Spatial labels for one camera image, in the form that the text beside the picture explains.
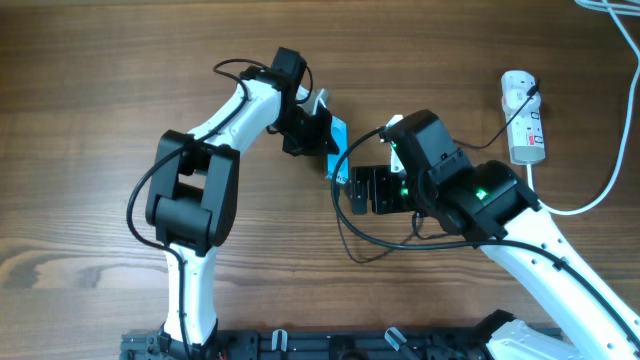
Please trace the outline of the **smartphone with blue screen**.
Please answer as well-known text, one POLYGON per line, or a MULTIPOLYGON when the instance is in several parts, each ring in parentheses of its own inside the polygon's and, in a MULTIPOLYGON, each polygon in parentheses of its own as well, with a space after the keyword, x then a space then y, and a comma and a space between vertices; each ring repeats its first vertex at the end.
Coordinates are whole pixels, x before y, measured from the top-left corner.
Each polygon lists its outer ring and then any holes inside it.
MULTIPOLYGON (((348 129, 347 125, 341 119, 333 116, 331 122, 331 136, 336 145, 338 146, 337 154, 328 154, 326 157, 326 178, 331 179, 336 169, 336 164, 343 153, 348 148, 348 129)), ((348 182, 349 169, 348 161, 344 160, 342 165, 337 171, 336 182, 341 185, 345 185, 348 182)))

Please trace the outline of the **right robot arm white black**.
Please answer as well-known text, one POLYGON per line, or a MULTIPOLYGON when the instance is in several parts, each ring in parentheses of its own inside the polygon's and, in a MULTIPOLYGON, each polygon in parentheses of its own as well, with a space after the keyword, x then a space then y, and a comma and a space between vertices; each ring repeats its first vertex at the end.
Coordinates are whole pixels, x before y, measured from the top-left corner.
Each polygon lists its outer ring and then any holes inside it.
POLYGON ((469 357, 636 359, 639 317, 562 235, 550 212, 507 165, 474 166, 428 110, 375 130, 398 156, 350 171, 352 211, 413 212, 438 221, 458 247, 480 249, 509 272, 567 336, 541 334, 497 311, 475 330, 469 357))

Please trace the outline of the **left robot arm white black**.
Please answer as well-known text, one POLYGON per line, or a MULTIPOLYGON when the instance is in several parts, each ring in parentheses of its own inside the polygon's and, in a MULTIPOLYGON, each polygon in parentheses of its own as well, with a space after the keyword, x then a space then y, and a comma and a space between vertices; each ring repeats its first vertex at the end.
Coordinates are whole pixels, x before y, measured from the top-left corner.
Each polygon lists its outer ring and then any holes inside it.
POLYGON ((282 133, 296 156, 337 153, 329 92, 306 89, 296 75, 250 67, 207 121, 158 142, 145 217, 169 270, 169 310, 157 336, 173 359, 205 359, 217 345, 214 303, 218 250, 237 213, 240 160, 264 130, 282 133))

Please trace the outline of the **white power strip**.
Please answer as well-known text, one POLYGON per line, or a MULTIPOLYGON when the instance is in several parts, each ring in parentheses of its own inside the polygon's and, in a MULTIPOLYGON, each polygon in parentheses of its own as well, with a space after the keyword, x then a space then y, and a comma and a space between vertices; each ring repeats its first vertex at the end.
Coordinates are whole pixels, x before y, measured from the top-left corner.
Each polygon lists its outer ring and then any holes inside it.
POLYGON ((539 84, 526 71, 510 70, 502 75, 501 88, 510 161, 515 165, 542 161, 546 154, 539 84))

